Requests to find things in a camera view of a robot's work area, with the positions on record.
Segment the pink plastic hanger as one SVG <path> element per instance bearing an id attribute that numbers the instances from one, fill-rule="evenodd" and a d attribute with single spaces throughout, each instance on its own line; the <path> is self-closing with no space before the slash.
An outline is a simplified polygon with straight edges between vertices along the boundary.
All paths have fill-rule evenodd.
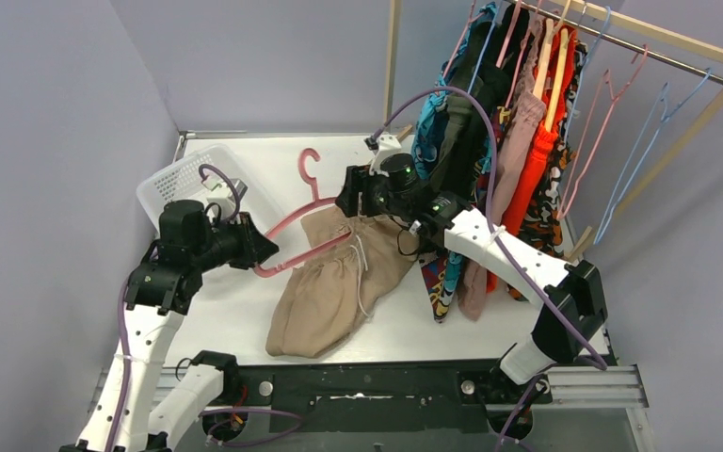
<path id="1" fill-rule="evenodd" d="M 298 170 L 300 179 L 311 190 L 311 196 L 312 196 L 311 201 L 306 204 L 303 204 L 298 209 L 296 209 L 295 211 L 291 212 L 286 217 L 284 217 L 281 221 L 279 221 L 271 229 L 269 229 L 265 233 L 265 237 L 269 240 L 276 238 L 280 233 L 284 232 L 288 226 L 294 224 L 297 220 L 303 220 L 308 214 L 312 214 L 317 211 L 322 211 L 325 208 L 328 208 L 329 206 L 335 205 L 336 197 L 322 197 L 320 195 L 320 190 L 319 190 L 319 185 L 318 185 L 317 179 L 308 172 L 308 169 L 307 169 L 307 160 L 308 159 L 311 159 L 314 162 L 319 162 L 321 160 L 321 155 L 314 148 L 304 148 L 300 152 L 300 154 L 298 156 L 298 160 L 297 160 L 297 170 Z M 319 253 L 321 253 L 325 250 L 329 250 L 331 247 L 346 240 L 349 236 L 350 236 L 350 233 L 336 235 L 336 236 L 332 237 L 330 240 L 327 240 L 317 246 L 313 246 L 309 250 L 304 251 L 304 252 L 284 261 L 283 263 L 277 264 L 275 266 L 263 267 L 262 265 L 258 265 L 256 268 L 254 268 L 254 273 L 261 278 L 274 277 L 274 276 L 282 273 L 285 270 L 295 268 L 296 266 L 306 263 L 309 259 L 314 258 L 316 255 L 318 255 Z"/>

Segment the beige shorts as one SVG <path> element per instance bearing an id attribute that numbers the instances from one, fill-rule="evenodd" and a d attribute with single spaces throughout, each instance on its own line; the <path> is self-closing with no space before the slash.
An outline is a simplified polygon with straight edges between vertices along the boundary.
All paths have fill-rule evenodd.
<path id="1" fill-rule="evenodd" d="M 386 216 L 347 218 L 330 207 L 307 215 L 301 226 L 312 246 L 350 236 L 293 270 L 272 315 L 270 356 L 313 359 L 339 346 L 415 262 L 406 252 L 416 249 L 417 238 Z"/>

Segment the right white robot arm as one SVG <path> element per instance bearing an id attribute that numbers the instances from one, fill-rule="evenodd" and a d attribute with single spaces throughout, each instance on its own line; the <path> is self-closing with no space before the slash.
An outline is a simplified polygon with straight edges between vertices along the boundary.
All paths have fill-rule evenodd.
<path id="1" fill-rule="evenodd" d="M 497 397 L 513 402 L 529 380 L 557 364 L 607 366 L 590 340 L 607 318 L 599 270 L 546 254 L 494 226 L 465 199 L 438 192 L 422 180 L 408 153 L 349 166 L 336 199 L 349 218 L 399 218 L 411 234 L 478 263 L 517 289 L 538 310 L 527 337 L 505 353 L 492 375 Z"/>

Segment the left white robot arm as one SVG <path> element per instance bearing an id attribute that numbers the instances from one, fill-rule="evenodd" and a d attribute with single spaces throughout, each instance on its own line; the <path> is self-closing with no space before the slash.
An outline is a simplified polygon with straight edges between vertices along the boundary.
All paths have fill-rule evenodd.
<path id="1" fill-rule="evenodd" d="M 224 265 L 253 269 L 279 248 L 249 213 L 213 221 L 195 200 L 168 203 L 158 225 L 159 238 L 127 278 L 119 302 L 119 342 L 96 407 L 77 440 L 64 445 L 66 451 L 172 451 L 210 403 L 238 398 L 235 356 L 203 350 L 169 394 L 153 402 L 203 274 Z"/>

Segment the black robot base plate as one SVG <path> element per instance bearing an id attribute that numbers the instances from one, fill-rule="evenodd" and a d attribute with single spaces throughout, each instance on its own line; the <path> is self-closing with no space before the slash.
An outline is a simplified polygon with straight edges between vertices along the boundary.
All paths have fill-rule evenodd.
<path id="1" fill-rule="evenodd" d="M 535 405 L 553 400 L 548 375 L 518 386 L 495 370 L 494 360 L 400 363 L 240 365 L 219 363 L 223 388 L 209 409 L 236 405 L 267 414 L 209 413 L 202 429 L 238 444 L 261 421 L 270 434 L 383 433 L 452 429 L 485 433 L 506 425 L 523 438 L 533 426 Z"/>

